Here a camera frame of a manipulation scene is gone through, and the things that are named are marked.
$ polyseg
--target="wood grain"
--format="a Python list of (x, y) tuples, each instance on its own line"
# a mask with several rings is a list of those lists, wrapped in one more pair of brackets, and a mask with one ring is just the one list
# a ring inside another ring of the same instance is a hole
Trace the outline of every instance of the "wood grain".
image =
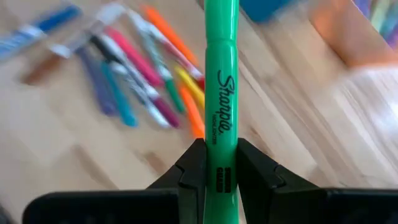
[[(0, 2), (0, 21), (10, 20), (1, 30), (32, 15), (24, 14), (25, 0)], [(35, 10), (54, 2), (37, 0)], [(92, 13), (101, 2), (78, 4)], [(125, 0), (138, 11), (142, 3), (159, 10), (203, 69), (200, 5)], [(396, 188), (398, 69), (348, 71), (308, 21), (307, 7), (290, 6), (266, 24), (239, 15), (239, 135), (317, 185)], [(125, 17), (115, 27), (140, 48)], [(51, 36), (0, 65), (0, 204), (15, 220), (30, 200), (55, 190), (143, 189), (193, 141), (186, 118), (180, 129), (160, 129), (133, 96), (139, 128), (102, 115), (75, 58), (37, 86), (21, 84), (45, 46), (61, 39)]]

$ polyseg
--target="green highlighter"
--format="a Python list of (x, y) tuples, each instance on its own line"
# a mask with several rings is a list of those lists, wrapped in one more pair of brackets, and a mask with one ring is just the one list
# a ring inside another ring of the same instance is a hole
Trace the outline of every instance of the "green highlighter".
[(238, 0), (205, 0), (205, 141), (207, 185), (204, 222), (239, 223), (236, 192), (238, 145)]

